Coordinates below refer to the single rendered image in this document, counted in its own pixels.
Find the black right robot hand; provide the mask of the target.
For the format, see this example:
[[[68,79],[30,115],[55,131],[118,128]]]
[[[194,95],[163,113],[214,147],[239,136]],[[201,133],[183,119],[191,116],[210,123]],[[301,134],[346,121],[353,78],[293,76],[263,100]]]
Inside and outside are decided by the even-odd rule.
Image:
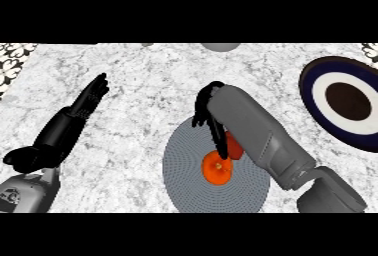
[[[195,100],[195,115],[192,118],[192,127],[208,125],[216,149],[223,160],[228,159],[228,142],[223,125],[216,120],[213,114],[208,111],[207,105],[213,98],[213,91],[216,88],[222,88],[225,83],[213,81],[198,92]]]

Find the black and white patterned tile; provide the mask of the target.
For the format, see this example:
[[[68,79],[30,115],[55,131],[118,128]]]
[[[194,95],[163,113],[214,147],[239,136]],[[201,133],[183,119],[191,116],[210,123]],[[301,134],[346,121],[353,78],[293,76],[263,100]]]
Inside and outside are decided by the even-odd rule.
[[[371,59],[372,63],[378,63],[378,43],[363,43],[362,51],[365,56]]]
[[[0,43],[0,99],[36,48],[37,43]]]

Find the navy and white plate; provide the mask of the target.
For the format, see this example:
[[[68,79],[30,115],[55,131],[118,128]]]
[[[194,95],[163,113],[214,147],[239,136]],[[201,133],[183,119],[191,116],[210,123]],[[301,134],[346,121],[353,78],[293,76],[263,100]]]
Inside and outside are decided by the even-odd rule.
[[[315,59],[298,80],[307,111],[352,147],[378,153],[378,70],[337,56]]]

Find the round grey placemat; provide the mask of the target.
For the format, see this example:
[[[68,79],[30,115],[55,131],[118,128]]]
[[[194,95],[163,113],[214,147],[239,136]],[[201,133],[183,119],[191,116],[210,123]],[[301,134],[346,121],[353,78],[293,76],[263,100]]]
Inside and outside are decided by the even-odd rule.
[[[203,174],[204,156],[216,149],[207,125],[188,118],[176,128],[164,151],[163,177],[180,213],[256,213],[266,201],[270,176],[247,154],[234,162],[231,180],[213,185]]]

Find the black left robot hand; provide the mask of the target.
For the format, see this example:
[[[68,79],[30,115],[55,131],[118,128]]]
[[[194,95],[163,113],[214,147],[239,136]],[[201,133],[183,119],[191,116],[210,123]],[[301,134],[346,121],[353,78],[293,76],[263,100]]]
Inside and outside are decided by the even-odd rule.
[[[19,173],[31,173],[61,165],[76,146],[87,119],[109,91],[102,73],[86,86],[71,106],[64,107],[49,120],[31,146],[12,150],[3,163]]]

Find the orange squash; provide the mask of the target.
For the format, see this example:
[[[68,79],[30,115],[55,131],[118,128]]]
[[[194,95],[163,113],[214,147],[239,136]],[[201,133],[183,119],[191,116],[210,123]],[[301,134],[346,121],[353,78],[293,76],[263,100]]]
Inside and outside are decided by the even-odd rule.
[[[234,161],[244,155],[244,149],[234,138],[231,132],[226,132],[228,159],[223,159],[219,152],[213,150],[203,158],[201,172],[205,180],[216,186],[225,185],[234,174]]]

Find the grey rounded object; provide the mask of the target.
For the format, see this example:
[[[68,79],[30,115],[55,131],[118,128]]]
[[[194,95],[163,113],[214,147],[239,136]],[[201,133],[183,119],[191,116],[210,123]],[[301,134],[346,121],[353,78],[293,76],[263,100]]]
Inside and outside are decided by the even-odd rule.
[[[203,43],[203,46],[214,52],[229,52],[238,48],[239,43]]]

